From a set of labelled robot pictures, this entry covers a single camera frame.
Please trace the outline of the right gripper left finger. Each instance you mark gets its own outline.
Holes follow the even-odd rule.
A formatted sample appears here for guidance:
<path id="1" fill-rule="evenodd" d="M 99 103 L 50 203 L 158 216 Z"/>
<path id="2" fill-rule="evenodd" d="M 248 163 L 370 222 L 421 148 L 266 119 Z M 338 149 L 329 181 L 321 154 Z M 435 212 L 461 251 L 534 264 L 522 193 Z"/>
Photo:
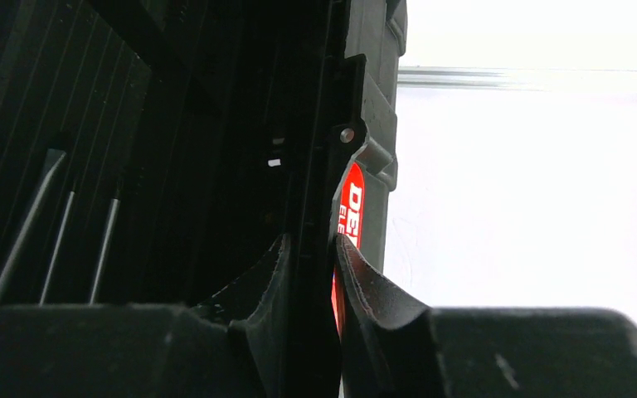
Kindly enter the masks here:
<path id="1" fill-rule="evenodd" d="M 290 238 L 193 308 L 0 308 L 0 397 L 277 397 Z"/>

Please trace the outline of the yellow black short screwdriver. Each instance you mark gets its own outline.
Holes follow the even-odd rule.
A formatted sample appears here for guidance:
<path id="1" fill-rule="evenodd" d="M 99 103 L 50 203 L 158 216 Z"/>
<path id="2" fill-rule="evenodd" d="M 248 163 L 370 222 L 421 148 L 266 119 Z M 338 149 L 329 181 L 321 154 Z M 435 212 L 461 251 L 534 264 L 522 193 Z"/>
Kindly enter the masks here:
<path id="1" fill-rule="evenodd" d="M 57 213 L 70 154 L 47 148 L 34 160 L 23 156 L 0 171 L 0 305 L 39 300 L 46 265 L 47 220 Z"/>

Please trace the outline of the black plastic toolbox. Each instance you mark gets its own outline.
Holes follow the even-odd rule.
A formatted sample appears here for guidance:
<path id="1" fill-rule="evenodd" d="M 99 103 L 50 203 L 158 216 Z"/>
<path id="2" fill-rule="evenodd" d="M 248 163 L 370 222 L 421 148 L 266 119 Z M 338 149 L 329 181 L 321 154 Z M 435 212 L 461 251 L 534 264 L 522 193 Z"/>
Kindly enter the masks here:
<path id="1" fill-rule="evenodd" d="M 39 300 L 188 308 L 290 238 L 277 397 L 344 393 L 335 238 L 380 259 L 403 1 L 0 1 L 0 171 L 70 154 Z"/>

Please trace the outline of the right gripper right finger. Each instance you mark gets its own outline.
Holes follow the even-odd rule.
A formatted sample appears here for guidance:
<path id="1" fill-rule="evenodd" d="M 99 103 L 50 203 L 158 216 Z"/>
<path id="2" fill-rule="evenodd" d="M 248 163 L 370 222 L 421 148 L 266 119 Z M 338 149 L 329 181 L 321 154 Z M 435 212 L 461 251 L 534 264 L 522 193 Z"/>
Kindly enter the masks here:
<path id="1" fill-rule="evenodd" d="M 334 241 L 347 397 L 637 397 L 637 326 L 602 308 L 432 308 Z"/>

